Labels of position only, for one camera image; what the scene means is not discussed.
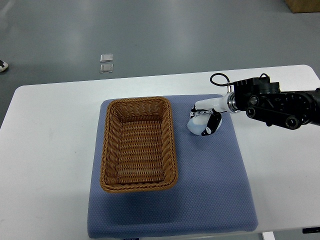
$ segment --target cardboard box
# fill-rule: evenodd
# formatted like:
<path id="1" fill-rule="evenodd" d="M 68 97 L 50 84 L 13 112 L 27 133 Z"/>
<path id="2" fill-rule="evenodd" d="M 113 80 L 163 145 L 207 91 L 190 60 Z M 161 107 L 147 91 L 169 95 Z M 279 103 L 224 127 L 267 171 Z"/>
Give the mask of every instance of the cardboard box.
<path id="1" fill-rule="evenodd" d="M 293 13 L 320 12 L 320 0 L 285 0 Z"/>

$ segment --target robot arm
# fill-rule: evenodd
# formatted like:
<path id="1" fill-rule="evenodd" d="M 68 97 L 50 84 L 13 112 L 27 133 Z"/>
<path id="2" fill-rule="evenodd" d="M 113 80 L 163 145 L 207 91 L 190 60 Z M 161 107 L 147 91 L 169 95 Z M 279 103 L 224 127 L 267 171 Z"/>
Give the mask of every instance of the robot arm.
<path id="1" fill-rule="evenodd" d="M 216 75 L 224 76 L 228 83 L 213 82 Z M 320 126 L 320 88 L 281 92 L 279 83 L 270 82 L 270 77 L 265 73 L 236 82 L 230 82 L 223 73 L 215 73 L 210 81 L 221 87 L 233 85 L 234 91 L 229 91 L 224 97 L 194 104 L 187 127 L 196 135 L 214 133 L 221 125 L 222 112 L 245 111 L 249 118 L 265 122 L 267 126 L 276 125 L 291 130 L 308 123 Z"/>
<path id="2" fill-rule="evenodd" d="M 233 83 L 238 110 L 267 126 L 295 130 L 308 123 L 320 125 L 320 88 L 281 92 L 278 82 L 263 75 Z"/>

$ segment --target black cable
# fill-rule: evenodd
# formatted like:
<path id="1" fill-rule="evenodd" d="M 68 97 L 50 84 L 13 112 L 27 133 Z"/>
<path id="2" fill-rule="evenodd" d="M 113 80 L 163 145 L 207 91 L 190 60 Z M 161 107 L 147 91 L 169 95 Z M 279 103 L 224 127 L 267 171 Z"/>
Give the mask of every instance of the black cable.
<path id="1" fill-rule="evenodd" d="M 267 74 L 262 73 L 261 76 L 259 78 L 262 78 L 262 76 L 265 75 L 267 78 L 269 77 Z"/>
<path id="2" fill-rule="evenodd" d="M 220 84 L 220 83 L 214 82 L 212 79 L 214 78 L 214 76 L 217 76 L 217 75 L 220 75 L 220 76 L 225 77 L 225 79 L 226 79 L 226 81 L 227 81 L 228 83 Z M 225 74 L 223 74 L 223 73 L 221 73 L 221 72 L 217 72 L 217 73 L 213 74 L 213 75 L 210 77 L 210 82 L 211 82 L 213 85 L 216 85 L 216 86 L 219 86 L 219 87 L 227 87 L 227 86 L 231 86 L 231 85 L 234 84 L 233 82 L 230 82 L 230 80 L 229 80 L 229 78 L 228 78 L 227 75 L 225 75 Z"/>

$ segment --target white and black object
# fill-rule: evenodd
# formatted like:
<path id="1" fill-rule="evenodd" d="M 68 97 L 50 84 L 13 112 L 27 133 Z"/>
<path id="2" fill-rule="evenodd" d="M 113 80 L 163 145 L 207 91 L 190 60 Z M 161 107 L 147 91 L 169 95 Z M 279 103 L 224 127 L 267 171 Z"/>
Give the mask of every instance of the white and black object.
<path id="1" fill-rule="evenodd" d="M 224 97 L 197 101 L 191 109 L 187 128 L 199 136 L 213 134 L 221 126 L 223 112 L 239 112 L 235 106 L 234 92 L 228 92 Z"/>
<path id="2" fill-rule="evenodd" d="M 0 60 L 0 72 L 3 72 L 7 68 L 8 68 L 8 63 L 6 63 L 5 61 L 1 61 Z"/>

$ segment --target basket bottom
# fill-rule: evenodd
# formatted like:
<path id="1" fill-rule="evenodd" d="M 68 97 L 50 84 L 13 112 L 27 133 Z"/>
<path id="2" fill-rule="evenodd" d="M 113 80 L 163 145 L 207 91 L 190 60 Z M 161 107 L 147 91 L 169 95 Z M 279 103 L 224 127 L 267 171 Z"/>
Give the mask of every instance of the basket bottom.
<path id="1" fill-rule="evenodd" d="M 122 124 L 119 184 L 159 183 L 165 179 L 161 134 L 160 120 Z"/>

